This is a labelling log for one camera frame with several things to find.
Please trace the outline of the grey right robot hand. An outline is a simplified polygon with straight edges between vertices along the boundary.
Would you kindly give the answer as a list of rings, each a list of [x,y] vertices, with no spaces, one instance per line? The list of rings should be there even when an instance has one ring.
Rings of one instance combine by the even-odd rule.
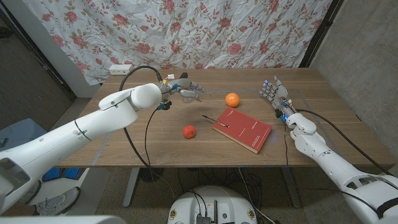
[[[274,80],[275,83],[266,80],[259,93],[270,101],[275,110],[280,110],[286,116],[294,114],[295,110],[292,107],[292,100],[288,96],[287,89],[276,76]]]

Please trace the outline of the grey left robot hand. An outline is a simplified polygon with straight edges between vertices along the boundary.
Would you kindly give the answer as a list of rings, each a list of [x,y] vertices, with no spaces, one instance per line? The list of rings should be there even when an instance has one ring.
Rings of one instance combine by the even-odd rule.
[[[178,93],[183,98],[202,101],[201,94],[204,92],[202,86],[188,78],[180,78],[167,82],[161,89],[162,99],[166,100],[171,95]]]

